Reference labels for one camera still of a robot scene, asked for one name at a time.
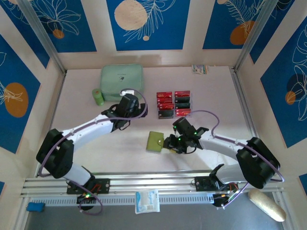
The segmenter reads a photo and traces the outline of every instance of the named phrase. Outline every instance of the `blue block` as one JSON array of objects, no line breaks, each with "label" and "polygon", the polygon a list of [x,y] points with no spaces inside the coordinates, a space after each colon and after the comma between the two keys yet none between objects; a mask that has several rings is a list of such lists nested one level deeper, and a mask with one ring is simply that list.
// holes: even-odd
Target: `blue block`
[{"label": "blue block", "polygon": [[30,202],[27,206],[27,211],[29,212],[42,212],[44,211],[45,203],[33,203]]}]

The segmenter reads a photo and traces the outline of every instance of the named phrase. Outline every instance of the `blue object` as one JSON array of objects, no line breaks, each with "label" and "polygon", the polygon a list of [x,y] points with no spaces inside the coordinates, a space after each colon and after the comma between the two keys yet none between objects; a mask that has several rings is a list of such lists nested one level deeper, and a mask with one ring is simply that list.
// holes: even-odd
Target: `blue object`
[{"label": "blue object", "polygon": [[45,207],[45,203],[34,203],[30,202],[27,206],[28,212],[43,212]]},{"label": "blue object", "polygon": [[1,35],[0,71],[0,147],[16,153],[40,82]]},{"label": "blue object", "polygon": [[282,22],[284,16],[287,14],[288,10],[292,6],[295,0],[283,0],[277,3],[277,6],[273,10],[271,16],[269,17],[267,23],[258,37],[255,45],[253,46],[250,56],[254,63],[258,60],[260,54],[263,52],[265,46],[270,41],[271,37],[275,33],[279,24]]},{"label": "blue object", "polygon": [[4,182],[0,181],[0,195],[2,193],[3,188],[4,188]]},{"label": "blue object", "polygon": [[[293,2],[294,0],[280,0],[276,5],[251,52],[254,62],[258,59]],[[261,0],[216,0],[203,49],[241,49],[251,30],[249,26],[244,25],[256,21],[263,3],[264,1]],[[240,44],[233,44],[230,40],[231,35],[234,40],[240,41],[238,42]]]},{"label": "blue object", "polygon": [[307,18],[261,77],[287,147],[307,138]]},{"label": "blue object", "polygon": [[[33,0],[29,2],[59,53],[97,51],[81,0]],[[46,68],[49,56],[18,5],[12,1],[0,0],[0,6]]]},{"label": "blue object", "polygon": [[304,189],[304,191],[307,195],[307,174],[300,175],[299,179],[300,179],[302,186],[303,186],[303,189]]},{"label": "blue object", "polygon": [[[190,0],[107,0],[106,3],[117,51],[183,48]],[[132,18],[143,9],[147,22],[135,30],[120,27],[115,18],[120,4],[122,8],[133,4],[130,5]]]}]

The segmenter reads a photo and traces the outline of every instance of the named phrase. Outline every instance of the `olive green wallet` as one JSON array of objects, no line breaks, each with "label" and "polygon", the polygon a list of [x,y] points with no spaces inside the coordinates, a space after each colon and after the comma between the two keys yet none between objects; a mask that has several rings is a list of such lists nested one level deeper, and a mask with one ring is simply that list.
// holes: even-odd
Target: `olive green wallet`
[{"label": "olive green wallet", "polygon": [[159,132],[149,132],[147,140],[147,151],[161,152],[164,143],[164,134]]}]

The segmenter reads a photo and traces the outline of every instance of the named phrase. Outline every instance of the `white table surface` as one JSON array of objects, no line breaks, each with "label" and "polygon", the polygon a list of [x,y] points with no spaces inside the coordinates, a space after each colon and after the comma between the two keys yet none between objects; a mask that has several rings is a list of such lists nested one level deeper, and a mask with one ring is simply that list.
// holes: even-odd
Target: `white table surface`
[{"label": "white table surface", "polygon": [[[76,127],[95,118],[115,102],[97,106],[92,89],[100,86],[100,69],[68,70],[56,109],[53,128],[59,131]],[[144,95],[149,113],[133,120],[124,131],[103,135],[81,147],[73,161],[93,173],[99,172],[161,172],[213,169],[219,163],[234,164],[235,160],[209,150],[179,155],[147,152],[149,131],[163,132],[164,138],[173,133],[175,119],[157,118],[156,92],[191,90],[193,110],[205,109],[216,113],[221,124],[216,133],[234,138],[251,138],[248,131],[229,67],[209,67],[207,75],[193,74],[191,67],[144,68]],[[212,128],[216,120],[208,114],[195,114],[189,121]]]}]

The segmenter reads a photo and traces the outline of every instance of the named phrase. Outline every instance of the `mint green case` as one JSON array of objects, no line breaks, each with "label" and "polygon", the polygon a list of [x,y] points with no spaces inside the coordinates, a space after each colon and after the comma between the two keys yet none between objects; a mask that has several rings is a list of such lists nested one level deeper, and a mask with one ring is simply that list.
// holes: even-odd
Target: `mint green case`
[{"label": "mint green case", "polygon": [[120,101],[119,92],[125,88],[143,92],[143,67],[141,65],[108,65],[102,68],[100,89],[105,101]]}]

